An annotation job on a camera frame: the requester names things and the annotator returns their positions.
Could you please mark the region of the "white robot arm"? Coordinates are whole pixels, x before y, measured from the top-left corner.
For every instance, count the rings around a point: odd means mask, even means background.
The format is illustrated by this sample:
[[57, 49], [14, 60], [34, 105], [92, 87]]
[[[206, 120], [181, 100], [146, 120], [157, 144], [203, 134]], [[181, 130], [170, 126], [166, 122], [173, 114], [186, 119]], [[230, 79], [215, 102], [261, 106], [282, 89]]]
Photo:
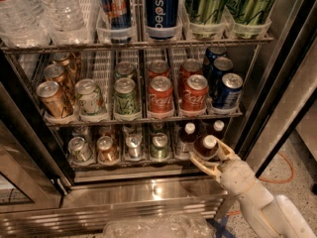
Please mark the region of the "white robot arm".
[[260, 238], [316, 238], [290, 199], [272, 195], [245, 161], [228, 145], [218, 144], [219, 162], [205, 161], [196, 151], [190, 153], [190, 161], [239, 201], [242, 215]]

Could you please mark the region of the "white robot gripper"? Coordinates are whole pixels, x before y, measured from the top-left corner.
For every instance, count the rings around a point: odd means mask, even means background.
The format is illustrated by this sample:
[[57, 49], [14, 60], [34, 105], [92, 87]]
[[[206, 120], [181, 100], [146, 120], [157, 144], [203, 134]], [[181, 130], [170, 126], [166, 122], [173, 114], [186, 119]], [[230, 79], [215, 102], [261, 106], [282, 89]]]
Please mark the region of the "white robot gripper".
[[194, 152], [190, 153], [190, 161], [206, 175], [220, 179], [221, 185], [238, 199], [242, 215], [258, 236], [279, 236], [268, 211], [275, 204], [275, 196], [233, 149], [221, 140], [217, 142], [218, 158], [223, 164], [207, 162]]

